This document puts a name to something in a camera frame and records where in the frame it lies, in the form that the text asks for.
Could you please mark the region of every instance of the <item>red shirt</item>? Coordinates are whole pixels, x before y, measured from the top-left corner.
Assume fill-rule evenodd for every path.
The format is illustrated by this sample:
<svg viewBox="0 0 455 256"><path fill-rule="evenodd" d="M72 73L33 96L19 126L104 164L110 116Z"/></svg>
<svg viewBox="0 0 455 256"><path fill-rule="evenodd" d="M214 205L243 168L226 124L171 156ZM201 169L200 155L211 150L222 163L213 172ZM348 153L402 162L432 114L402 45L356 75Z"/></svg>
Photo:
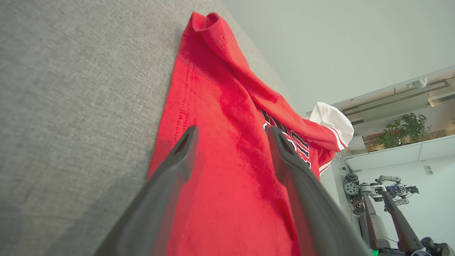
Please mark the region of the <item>red shirt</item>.
<svg viewBox="0 0 455 256"><path fill-rule="evenodd" d="M336 129L303 120L259 80L214 13L193 13L182 35L149 176L192 125L200 133L196 162L167 254L299 255L264 126L280 126L318 178L343 142Z"/></svg>

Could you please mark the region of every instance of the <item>potted plant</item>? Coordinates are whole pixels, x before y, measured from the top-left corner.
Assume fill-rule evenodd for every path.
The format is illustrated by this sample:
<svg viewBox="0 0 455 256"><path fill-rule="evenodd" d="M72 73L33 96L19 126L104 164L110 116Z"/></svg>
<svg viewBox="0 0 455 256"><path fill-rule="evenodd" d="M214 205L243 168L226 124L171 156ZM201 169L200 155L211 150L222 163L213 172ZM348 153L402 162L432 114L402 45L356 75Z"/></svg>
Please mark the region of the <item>potted plant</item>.
<svg viewBox="0 0 455 256"><path fill-rule="evenodd" d="M409 113L387 124L386 129L378 137L378 145L384 148L394 148L406 144L416 143L425 137L431 126L426 126L426 116Z"/></svg>

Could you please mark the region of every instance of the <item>couch cushion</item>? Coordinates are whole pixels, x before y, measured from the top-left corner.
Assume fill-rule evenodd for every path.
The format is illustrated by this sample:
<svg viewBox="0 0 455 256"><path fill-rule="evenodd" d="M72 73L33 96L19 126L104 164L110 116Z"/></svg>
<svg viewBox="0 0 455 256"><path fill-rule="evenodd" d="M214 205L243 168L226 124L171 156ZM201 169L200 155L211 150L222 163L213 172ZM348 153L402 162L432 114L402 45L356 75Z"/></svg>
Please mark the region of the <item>couch cushion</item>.
<svg viewBox="0 0 455 256"><path fill-rule="evenodd" d="M218 1L0 3L0 254L90 255L144 182L181 34Z"/></svg>

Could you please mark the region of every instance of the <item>white trim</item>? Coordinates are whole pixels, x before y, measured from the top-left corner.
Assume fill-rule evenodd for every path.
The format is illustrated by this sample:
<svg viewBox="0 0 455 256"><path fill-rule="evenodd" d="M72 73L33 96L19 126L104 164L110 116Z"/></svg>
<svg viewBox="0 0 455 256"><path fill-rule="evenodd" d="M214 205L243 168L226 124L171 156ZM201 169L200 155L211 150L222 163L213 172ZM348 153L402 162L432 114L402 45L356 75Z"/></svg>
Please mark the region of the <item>white trim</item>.
<svg viewBox="0 0 455 256"><path fill-rule="evenodd" d="M335 135L335 138L337 139L338 150L341 151L341 150L345 149L345 147L343 146L344 141L341 140L337 130L333 127L329 127L329 126L325 126L325 127L329 128L329 130Z"/></svg>
<svg viewBox="0 0 455 256"><path fill-rule="evenodd" d="M319 167L319 175L321 175L330 166L330 163L332 163L332 161L323 164L321 165L321 167Z"/></svg>

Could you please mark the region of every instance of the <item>white sleeve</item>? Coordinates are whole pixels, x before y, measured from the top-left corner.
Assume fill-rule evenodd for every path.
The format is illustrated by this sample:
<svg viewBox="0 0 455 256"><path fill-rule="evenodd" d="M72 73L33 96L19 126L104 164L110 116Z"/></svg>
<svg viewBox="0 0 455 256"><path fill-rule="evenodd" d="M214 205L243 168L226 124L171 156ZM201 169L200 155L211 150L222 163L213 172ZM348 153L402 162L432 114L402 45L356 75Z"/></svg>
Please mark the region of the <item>white sleeve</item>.
<svg viewBox="0 0 455 256"><path fill-rule="evenodd" d="M346 148L354 134L351 121L337 108L317 102L309 119L331 130L337 138L339 150Z"/></svg>

